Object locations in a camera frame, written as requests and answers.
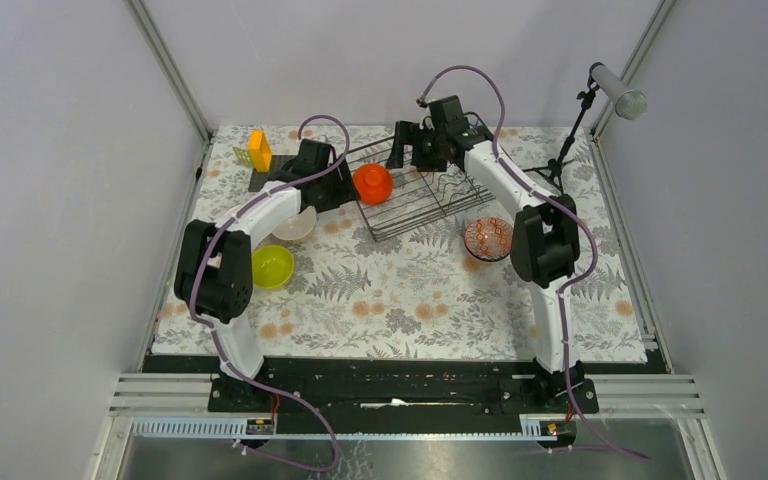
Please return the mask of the blue patterned bowl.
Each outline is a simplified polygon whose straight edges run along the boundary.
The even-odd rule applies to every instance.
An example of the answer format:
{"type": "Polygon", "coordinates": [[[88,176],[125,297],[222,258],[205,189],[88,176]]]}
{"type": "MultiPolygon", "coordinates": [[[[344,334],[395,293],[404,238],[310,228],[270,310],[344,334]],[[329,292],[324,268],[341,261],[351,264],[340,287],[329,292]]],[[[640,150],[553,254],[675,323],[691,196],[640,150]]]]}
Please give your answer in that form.
{"type": "Polygon", "coordinates": [[[512,251],[513,226],[496,216],[479,218],[470,223],[463,235],[466,250],[476,259],[497,262],[507,258],[512,251]]]}

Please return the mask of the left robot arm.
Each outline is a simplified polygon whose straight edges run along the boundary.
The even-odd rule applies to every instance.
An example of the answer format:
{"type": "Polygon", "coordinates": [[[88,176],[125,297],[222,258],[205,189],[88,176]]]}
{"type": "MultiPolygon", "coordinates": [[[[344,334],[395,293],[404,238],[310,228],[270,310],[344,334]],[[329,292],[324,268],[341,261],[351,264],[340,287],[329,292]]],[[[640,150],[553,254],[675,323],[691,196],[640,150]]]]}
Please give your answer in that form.
{"type": "Polygon", "coordinates": [[[232,398],[245,410],[264,407],[271,388],[257,375],[264,355],[246,316],[255,247],[306,208],[324,212],[355,196],[345,157],[328,143],[304,139],[251,199],[215,221],[186,225],[173,292],[191,319],[208,329],[221,370],[236,378],[232,398]]]}

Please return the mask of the orange plastic bowl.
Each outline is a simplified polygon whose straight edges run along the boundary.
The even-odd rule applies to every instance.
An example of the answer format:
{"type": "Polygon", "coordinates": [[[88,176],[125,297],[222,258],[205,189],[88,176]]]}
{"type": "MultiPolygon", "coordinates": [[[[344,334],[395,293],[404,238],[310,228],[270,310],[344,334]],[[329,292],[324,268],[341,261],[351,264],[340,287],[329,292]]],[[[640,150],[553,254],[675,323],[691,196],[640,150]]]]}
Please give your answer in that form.
{"type": "Polygon", "coordinates": [[[377,163],[361,165],[352,175],[359,201],[366,205],[378,205],[387,201],[394,190],[390,171],[377,163]]]}

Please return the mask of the beige ceramic bowl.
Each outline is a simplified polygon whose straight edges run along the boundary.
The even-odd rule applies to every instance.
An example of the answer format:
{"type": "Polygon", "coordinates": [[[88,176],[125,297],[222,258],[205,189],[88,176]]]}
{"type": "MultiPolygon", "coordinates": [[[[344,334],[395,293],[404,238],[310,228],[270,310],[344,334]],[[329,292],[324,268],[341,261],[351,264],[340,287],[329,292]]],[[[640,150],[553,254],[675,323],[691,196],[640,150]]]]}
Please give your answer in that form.
{"type": "Polygon", "coordinates": [[[307,239],[315,230],[317,211],[308,206],[302,212],[283,222],[272,231],[272,235],[281,241],[300,242],[307,239]]]}

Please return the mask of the yellow plastic bowl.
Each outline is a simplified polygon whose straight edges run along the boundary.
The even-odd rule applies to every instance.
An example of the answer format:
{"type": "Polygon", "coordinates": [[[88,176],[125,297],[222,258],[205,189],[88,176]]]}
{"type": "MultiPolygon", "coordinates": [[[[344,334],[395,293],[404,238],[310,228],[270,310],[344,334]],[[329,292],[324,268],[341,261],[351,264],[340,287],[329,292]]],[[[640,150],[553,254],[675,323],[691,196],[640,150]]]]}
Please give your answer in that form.
{"type": "Polygon", "coordinates": [[[253,252],[251,265],[255,286],[261,289],[278,289],[292,279],[295,257],[283,246],[267,245],[253,252]]]}

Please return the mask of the wire dish rack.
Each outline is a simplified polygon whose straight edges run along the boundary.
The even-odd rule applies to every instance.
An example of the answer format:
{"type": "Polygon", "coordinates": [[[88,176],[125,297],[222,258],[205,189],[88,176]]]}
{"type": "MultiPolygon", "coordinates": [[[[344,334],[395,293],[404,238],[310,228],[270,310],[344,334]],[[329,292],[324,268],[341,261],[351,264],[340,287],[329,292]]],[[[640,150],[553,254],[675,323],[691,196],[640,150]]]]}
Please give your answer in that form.
{"type": "Polygon", "coordinates": [[[357,202],[374,241],[389,240],[493,199],[486,187],[457,167],[419,172],[412,164],[412,146],[407,144],[400,152],[403,165],[390,171],[393,190],[388,199],[376,205],[357,202]]]}

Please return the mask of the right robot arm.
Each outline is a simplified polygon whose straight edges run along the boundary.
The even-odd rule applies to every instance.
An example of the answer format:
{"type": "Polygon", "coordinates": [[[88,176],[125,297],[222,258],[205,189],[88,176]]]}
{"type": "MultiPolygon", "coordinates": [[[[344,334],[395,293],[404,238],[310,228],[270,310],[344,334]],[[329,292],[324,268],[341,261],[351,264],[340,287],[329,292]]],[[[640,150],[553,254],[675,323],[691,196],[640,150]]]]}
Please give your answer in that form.
{"type": "Polygon", "coordinates": [[[508,212],[513,222],[509,259],[528,284],[538,329],[532,350],[549,373],[535,382],[533,396],[543,410],[557,412],[574,393],[570,381],[557,372],[573,363],[559,290],[581,254],[575,203],[532,182],[487,126],[470,123],[457,96],[419,98],[417,103],[428,117],[396,123],[386,166],[396,169],[410,163],[419,172],[444,172],[454,165],[480,182],[508,212]]]}

